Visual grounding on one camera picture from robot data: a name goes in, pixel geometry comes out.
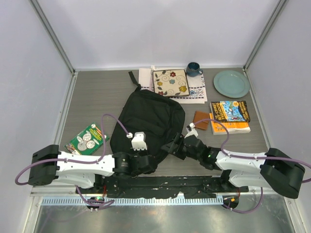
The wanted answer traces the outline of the black student backpack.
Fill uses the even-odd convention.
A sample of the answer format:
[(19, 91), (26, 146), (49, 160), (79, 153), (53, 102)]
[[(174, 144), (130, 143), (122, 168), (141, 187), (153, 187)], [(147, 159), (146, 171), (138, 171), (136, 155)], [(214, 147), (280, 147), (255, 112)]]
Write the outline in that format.
[(182, 133), (185, 111), (178, 102), (143, 90), (133, 72), (129, 72), (129, 76), (137, 87), (122, 109), (119, 122), (111, 135), (110, 147), (113, 154), (135, 154), (138, 151), (132, 149), (131, 139), (127, 138), (127, 134), (144, 132), (147, 150), (158, 165), (168, 155), (161, 147), (170, 143), (176, 133)]

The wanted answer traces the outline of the green coin collecting book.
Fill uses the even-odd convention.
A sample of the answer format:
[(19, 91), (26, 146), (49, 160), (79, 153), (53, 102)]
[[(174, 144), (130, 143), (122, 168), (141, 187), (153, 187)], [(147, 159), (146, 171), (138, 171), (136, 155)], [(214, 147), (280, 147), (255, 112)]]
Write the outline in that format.
[(93, 122), (65, 144), (64, 148), (75, 155), (92, 155), (103, 142), (100, 126)]

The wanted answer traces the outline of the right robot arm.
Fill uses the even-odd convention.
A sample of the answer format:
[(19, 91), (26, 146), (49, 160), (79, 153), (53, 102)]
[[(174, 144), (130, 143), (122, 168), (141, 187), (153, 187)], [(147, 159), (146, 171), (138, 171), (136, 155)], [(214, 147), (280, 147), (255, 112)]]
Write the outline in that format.
[(182, 160), (192, 158), (206, 169), (221, 170), (219, 185), (226, 192), (235, 187), (256, 186), (296, 199), (305, 174), (300, 162), (275, 148), (261, 153), (238, 153), (208, 147), (195, 135), (177, 134), (161, 149)]

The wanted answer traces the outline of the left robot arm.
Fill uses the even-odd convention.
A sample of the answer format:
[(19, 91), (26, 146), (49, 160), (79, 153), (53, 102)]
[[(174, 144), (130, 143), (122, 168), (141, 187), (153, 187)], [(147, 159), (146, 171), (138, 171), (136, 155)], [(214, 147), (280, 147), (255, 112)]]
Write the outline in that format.
[(59, 150), (58, 145), (49, 145), (32, 156), (28, 184), (44, 186), (54, 182), (76, 185), (92, 193), (100, 193), (103, 181), (96, 175), (104, 177), (135, 177), (140, 174), (153, 173), (156, 160), (148, 151), (136, 154), (117, 152), (103, 158), (91, 155), (76, 155)]

